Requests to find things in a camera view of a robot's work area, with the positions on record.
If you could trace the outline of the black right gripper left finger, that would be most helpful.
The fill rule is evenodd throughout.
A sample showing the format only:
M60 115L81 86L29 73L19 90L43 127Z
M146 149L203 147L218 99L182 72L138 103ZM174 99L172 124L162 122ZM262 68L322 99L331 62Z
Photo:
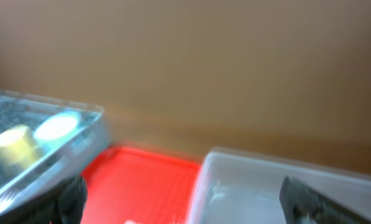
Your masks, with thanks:
M0 215L0 224L80 224L87 201L85 179L75 175Z

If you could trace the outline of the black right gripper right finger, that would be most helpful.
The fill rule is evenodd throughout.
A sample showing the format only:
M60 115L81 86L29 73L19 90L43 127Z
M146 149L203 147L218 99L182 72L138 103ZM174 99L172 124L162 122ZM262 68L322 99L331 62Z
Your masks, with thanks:
M371 224L294 177L283 179L279 200L287 224Z

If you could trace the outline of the yellow plastic cup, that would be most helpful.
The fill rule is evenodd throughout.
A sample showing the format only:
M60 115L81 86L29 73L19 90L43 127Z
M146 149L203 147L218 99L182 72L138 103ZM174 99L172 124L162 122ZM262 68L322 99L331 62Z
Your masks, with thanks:
M20 124L0 134L0 161L25 170L43 156L30 127Z

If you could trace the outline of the pale blue bowl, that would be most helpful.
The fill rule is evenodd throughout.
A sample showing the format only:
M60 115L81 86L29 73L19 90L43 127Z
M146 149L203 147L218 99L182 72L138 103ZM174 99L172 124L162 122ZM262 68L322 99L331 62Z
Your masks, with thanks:
M77 132L81 120L76 111L57 113L38 126L33 137L44 147L58 147Z

